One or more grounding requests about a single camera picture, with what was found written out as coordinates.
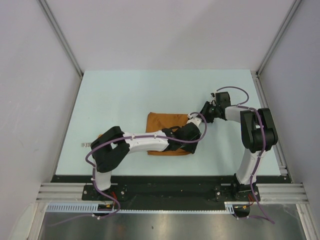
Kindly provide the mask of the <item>orange cloth napkin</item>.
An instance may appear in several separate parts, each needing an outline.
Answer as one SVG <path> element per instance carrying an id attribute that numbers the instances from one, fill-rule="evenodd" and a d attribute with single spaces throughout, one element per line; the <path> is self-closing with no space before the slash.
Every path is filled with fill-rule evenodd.
<path id="1" fill-rule="evenodd" d="M 171 127 L 182 127 L 187 123 L 188 115 L 187 114 L 169 114 L 169 113 L 155 113 L 150 112 L 147 116 L 146 122 L 146 133 L 156 132 L 164 128 Z M 148 151 L 149 156 L 165 156 L 165 157 L 177 157 L 177 156 L 186 156 L 190 152 L 187 152 L 181 148 L 174 151 Z"/>

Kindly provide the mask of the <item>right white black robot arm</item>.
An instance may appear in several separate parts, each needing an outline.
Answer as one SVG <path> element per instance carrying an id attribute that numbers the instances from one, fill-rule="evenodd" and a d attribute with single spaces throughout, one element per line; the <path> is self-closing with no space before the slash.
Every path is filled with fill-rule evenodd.
<path id="1" fill-rule="evenodd" d="M 278 142 L 278 133 L 269 108 L 232 105 L 228 92 L 212 93 L 213 99 L 206 101 L 200 113 L 208 123 L 214 119 L 234 121 L 240 124 L 241 141 L 245 148 L 238 171 L 236 185 L 230 188 L 231 196 L 242 201 L 249 194 L 246 185 L 256 181 L 262 158 Z"/>

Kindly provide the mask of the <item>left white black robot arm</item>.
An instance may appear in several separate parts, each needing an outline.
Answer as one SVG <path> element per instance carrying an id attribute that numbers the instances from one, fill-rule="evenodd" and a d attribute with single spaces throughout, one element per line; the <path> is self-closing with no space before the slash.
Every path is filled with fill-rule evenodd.
<path id="1" fill-rule="evenodd" d="M 119 126 L 114 126 L 91 143 L 91 151 L 86 156 L 93 170 L 95 186 L 93 194 L 100 200 L 105 200 L 111 193 L 112 171 L 124 158 L 137 152 L 169 152 L 184 150 L 193 154 L 198 142 L 203 138 L 199 125 L 189 122 L 182 127 L 163 128 L 155 132 L 133 134 L 124 132 Z"/>

